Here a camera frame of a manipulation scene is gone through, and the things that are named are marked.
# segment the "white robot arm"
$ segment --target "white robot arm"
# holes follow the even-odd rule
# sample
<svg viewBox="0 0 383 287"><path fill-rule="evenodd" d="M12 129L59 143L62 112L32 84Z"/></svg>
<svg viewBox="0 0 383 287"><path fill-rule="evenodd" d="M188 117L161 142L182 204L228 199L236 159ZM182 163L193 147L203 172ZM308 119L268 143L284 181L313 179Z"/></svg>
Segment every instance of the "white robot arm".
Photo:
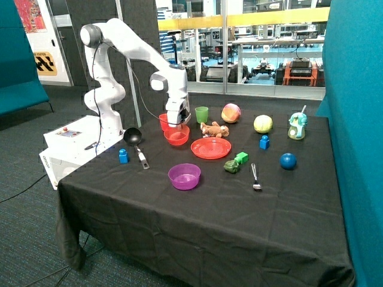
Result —
<svg viewBox="0 0 383 287"><path fill-rule="evenodd" d="M114 46L127 59L145 60L158 69L158 72L151 76L150 85L155 91L168 93L169 99L165 108L171 127L189 121L191 115L187 74L182 66L170 64L119 19L85 25L81 28L80 36L85 45L90 75L101 85L85 95L85 103L95 112L98 113L99 110L104 137L121 133L123 130L120 114L111 108L112 104L125 97L125 89L112 75L107 55L110 46Z"/></svg>

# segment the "teal panel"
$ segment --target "teal panel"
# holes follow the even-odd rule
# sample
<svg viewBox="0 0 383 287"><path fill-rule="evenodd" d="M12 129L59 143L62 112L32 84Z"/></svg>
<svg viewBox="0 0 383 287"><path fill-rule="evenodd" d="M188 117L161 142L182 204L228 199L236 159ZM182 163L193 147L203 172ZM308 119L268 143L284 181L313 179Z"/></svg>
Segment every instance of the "teal panel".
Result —
<svg viewBox="0 0 383 287"><path fill-rule="evenodd" d="M357 285L383 283L383 40L380 3L332 1L324 44L328 116Z"/></svg>
<svg viewBox="0 0 383 287"><path fill-rule="evenodd" d="M0 29L22 28L22 21L13 0L1 0Z"/></svg>
<svg viewBox="0 0 383 287"><path fill-rule="evenodd" d="M48 101L49 98L38 80L0 88L0 115Z"/></svg>
<svg viewBox="0 0 383 287"><path fill-rule="evenodd" d="M38 78L35 58L23 28L0 29L0 87Z"/></svg>

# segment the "white control box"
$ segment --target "white control box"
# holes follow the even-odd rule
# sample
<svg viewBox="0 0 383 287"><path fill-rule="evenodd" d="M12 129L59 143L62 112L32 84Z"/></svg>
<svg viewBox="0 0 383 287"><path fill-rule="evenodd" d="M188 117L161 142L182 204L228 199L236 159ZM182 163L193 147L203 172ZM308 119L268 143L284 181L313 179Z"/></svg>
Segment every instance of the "white control box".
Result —
<svg viewBox="0 0 383 287"><path fill-rule="evenodd" d="M99 117L87 115L44 134L48 148L39 156L54 190L62 178L123 139L122 130L114 137L101 135L97 145L100 131Z"/></svg>

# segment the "yellow ball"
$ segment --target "yellow ball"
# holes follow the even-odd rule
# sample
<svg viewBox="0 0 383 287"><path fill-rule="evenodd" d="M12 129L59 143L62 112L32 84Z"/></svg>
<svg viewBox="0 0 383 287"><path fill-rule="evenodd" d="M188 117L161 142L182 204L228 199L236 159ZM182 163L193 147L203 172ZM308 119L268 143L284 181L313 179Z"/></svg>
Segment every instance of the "yellow ball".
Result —
<svg viewBox="0 0 383 287"><path fill-rule="evenodd" d="M254 129L259 133L268 133L273 128L273 120L268 115L259 115L254 120Z"/></svg>

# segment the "blue ball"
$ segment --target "blue ball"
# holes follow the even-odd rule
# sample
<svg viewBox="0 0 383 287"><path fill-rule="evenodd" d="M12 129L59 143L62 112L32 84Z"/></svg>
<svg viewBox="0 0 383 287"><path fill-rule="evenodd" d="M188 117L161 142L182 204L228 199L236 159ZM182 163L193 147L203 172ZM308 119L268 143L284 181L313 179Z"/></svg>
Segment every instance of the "blue ball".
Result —
<svg viewBox="0 0 383 287"><path fill-rule="evenodd" d="M295 155L288 152L281 156L279 162L281 163L281 167L283 169L291 170L294 169L295 165L297 164L297 158Z"/></svg>

